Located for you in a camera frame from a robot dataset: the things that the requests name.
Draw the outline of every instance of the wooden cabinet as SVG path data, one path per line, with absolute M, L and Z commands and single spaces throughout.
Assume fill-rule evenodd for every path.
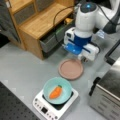
M 56 14 L 66 7 L 74 6 L 74 0 L 2 1 L 5 3 L 4 5 L 7 5 L 10 16 L 9 19 L 11 19 L 14 31 L 16 31 L 16 36 L 19 40 L 13 40 L 12 38 L 9 38 L 9 36 L 7 37 L 11 39 L 13 43 L 24 50 L 30 51 L 40 59 L 44 59 L 43 51 L 48 52 L 57 44 L 53 31 L 53 20 Z M 64 26 L 63 21 L 72 14 L 72 12 L 73 8 L 71 7 L 63 10 L 56 17 L 55 26 L 59 28 L 59 31 L 61 32 L 58 34 L 59 37 L 60 35 L 62 37 L 64 36 L 62 31 L 65 31 L 68 26 Z

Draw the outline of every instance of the orange carrot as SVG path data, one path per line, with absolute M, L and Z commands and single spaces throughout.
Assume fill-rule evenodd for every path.
M 50 99 L 55 99 L 59 97 L 62 93 L 62 86 L 58 85 L 50 94 L 49 98 Z

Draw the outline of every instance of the table surface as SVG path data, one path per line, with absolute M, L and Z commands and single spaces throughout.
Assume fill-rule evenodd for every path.
M 71 105 L 61 120 L 106 120 L 89 106 L 89 91 L 96 77 L 103 77 L 110 69 L 104 61 L 105 54 L 120 38 L 119 34 L 106 35 L 102 39 L 94 35 L 93 40 L 101 52 L 94 62 L 82 62 L 83 75 L 77 80 L 70 81 L 72 87 L 79 93 L 78 99 Z M 36 94 L 40 92 L 46 81 L 53 77 L 60 77 L 58 67 L 62 60 L 77 58 L 66 52 L 62 47 L 44 61 L 38 59 L 28 51 L 23 51 L 8 43 L 0 49 L 0 80 L 23 101 L 41 120 L 45 118 L 32 106 Z

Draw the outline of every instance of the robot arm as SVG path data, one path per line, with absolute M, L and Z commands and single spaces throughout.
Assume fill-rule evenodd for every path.
M 77 55 L 93 61 L 99 48 L 91 44 L 94 27 L 111 34 L 120 29 L 120 0 L 111 0 L 112 10 L 97 6 L 95 3 L 84 3 L 78 8 L 75 27 L 65 33 L 64 48 Z

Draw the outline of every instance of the wooden drawer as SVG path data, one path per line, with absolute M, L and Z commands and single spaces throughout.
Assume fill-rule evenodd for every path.
M 14 18 L 17 24 L 21 24 L 22 22 L 24 22 L 34 14 L 35 14 L 35 8 L 34 8 L 34 4 L 32 3 L 26 6 L 25 8 L 23 8 L 22 10 L 18 11 L 17 13 L 15 13 Z
M 54 0 L 36 0 L 37 10 L 41 11 L 51 5 Z
M 64 25 L 63 23 L 59 24 L 56 29 L 56 35 L 58 41 L 55 38 L 54 31 L 49 32 L 47 36 L 43 37 L 40 40 L 42 50 L 46 53 L 50 52 L 58 44 L 58 42 L 64 39 L 65 31 L 71 28 L 72 26 L 73 24 L 69 24 L 69 25 Z

